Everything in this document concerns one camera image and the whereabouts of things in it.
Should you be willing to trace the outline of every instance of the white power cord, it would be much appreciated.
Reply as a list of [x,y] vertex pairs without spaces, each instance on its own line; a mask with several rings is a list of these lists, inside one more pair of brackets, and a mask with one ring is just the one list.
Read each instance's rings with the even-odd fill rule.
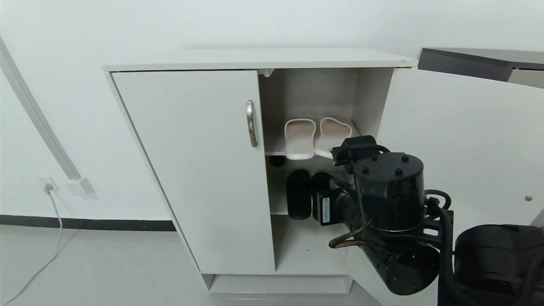
[[51,202],[53,202],[53,207],[55,208],[55,213],[57,214],[57,219],[59,219],[59,223],[60,223],[59,238],[57,239],[57,250],[55,251],[55,256],[53,256],[53,258],[48,263],[46,263],[41,269],[39,269],[36,272],[36,274],[34,274],[34,276],[32,276],[30,278],[30,280],[23,287],[23,289],[21,289],[21,291],[19,291],[19,293],[17,293],[13,298],[11,298],[9,301],[4,303],[2,306],[6,306],[7,304],[11,303],[14,299],[16,299],[19,295],[21,295],[21,293],[23,293],[23,291],[28,287],[28,285],[30,285],[30,283],[34,280],[34,278],[36,276],[38,276],[38,274],[40,274],[40,272],[43,271],[55,258],[57,258],[57,255],[59,254],[60,234],[62,234],[62,232],[63,232],[63,220],[59,216],[59,212],[57,211],[57,205],[55,204],[55,199],[53,199],[53,196],[51,195],[51,190],[53,190],[53,189],[54,189],[53,186],[51,184],[49,184],[49,183],[45,184],[45,186],[44,186],[44,192],[47,195],[49,195],[49,197],[51,198]]

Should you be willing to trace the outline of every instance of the metal door handle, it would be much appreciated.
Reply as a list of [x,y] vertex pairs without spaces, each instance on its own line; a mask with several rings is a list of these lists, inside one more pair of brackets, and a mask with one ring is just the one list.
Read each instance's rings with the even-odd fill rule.
[[249,130],[249,141],[251,141],[251,146],[257,147],[257,135],[255,134],[255,122],[253,116],[253,101],[248,100],[245,103],[245,113],[248,116],[248,130]]

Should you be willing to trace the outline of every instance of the white slipper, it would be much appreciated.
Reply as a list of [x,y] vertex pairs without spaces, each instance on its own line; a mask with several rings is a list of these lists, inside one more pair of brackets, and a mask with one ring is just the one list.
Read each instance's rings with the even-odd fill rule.
[[319,156],[332,159],[331,149],[341,146],[344,139],[358,136],[357,130],[349,120],[325,117],[319,123],[320,135],[316,140],[315,152]]
[[285,123],[285,157],[309,160],[314,156],[313,136],[316,123],[311,119],[292,119]]

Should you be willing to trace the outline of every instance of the white cabinet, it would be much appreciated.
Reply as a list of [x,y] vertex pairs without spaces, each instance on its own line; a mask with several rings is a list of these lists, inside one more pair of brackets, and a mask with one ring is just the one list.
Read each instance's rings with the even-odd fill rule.
[[124,72],[114,80],[200,271],[274,272],[257,72]]
[[[416,65],[366,48],[293,48],[184,51],[104,69],[211,292],[345,293],[353,278],[392,305],[361,250],[327,247],[343,225],[287,216],[291,171],[345,175],[323,157],[272,166],[270,156],[285,155],[287,120],[341,117],[421,158],[426,188],[453,197],[456,235],[528,224],[544,195],[544,90]],[[411,298],[425,294],[436,285]]]

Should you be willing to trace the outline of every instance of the label sticker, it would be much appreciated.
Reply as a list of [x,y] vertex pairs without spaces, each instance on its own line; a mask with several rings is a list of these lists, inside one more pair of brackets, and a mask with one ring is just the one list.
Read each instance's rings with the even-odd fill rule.
[[323,198],[323,223],[331,222],[331,199],[330,198]]

